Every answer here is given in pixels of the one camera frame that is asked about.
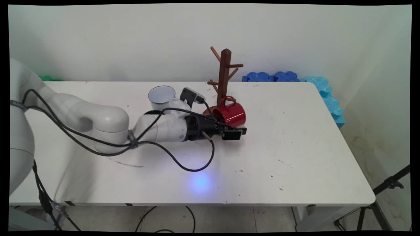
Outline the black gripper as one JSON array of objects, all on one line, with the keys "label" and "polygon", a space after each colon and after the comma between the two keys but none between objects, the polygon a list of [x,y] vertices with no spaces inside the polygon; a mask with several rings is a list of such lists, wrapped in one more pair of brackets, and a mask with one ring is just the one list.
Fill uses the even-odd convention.
[{"label": "black gripper", "polygon": [[240,140],[241,136],[247,133],[247,128],[232,127],[223,122],[219,122],[211,115],[189,115],[186,121],[186,138],[185,141],[197,141],[208,139],[214,135],[222,135],[222,140]]}]

